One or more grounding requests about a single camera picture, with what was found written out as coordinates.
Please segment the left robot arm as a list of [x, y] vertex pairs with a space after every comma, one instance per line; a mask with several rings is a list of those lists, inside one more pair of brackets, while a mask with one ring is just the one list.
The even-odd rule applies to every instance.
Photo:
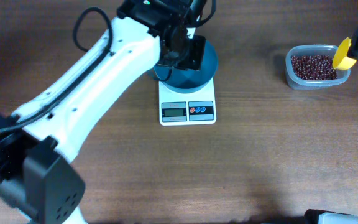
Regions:
[[31, 223], [84, 223], [85, 182], [71, 162], [108, 109], [156, 65], [190, 68], [204, 1], [124, 1], [61, 78], [0, 114], [0, 197]]

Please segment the yellow measuring scoop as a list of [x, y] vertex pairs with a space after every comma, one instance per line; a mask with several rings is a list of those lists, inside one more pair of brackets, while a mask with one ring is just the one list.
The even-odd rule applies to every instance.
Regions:
[[347, 56], [351, 45], [352, 43], [349, 37], [346, 37], [341, 42], [333, 58], [333, 69], [348, 70], [356, 64], [357, 60]]

